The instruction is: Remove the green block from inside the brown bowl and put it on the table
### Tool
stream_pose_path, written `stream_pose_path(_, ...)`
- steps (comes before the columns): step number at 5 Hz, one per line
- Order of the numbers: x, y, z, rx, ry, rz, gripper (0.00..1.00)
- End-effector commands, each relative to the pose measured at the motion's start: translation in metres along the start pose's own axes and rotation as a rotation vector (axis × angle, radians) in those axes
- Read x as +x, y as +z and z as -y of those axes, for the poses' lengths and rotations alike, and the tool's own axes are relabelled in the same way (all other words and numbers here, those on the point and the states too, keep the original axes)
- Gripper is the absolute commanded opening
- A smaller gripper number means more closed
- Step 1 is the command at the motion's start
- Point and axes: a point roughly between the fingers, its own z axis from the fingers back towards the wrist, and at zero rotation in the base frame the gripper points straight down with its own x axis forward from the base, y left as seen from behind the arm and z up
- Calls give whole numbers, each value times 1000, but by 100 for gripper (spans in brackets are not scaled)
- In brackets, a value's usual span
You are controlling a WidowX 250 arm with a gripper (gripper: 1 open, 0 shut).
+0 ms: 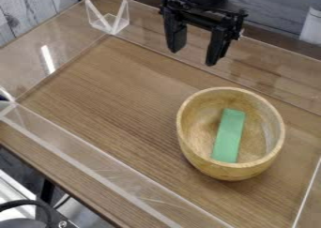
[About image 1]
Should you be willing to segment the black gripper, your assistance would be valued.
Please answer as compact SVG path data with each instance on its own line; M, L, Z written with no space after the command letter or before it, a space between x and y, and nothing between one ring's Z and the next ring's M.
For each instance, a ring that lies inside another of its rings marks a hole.
M238 40L248 13L228 0L161 0L159 14L164 19L168 49L180 51L187 43L187 25L209 33L205 65L213 66L224 56L231 40Z

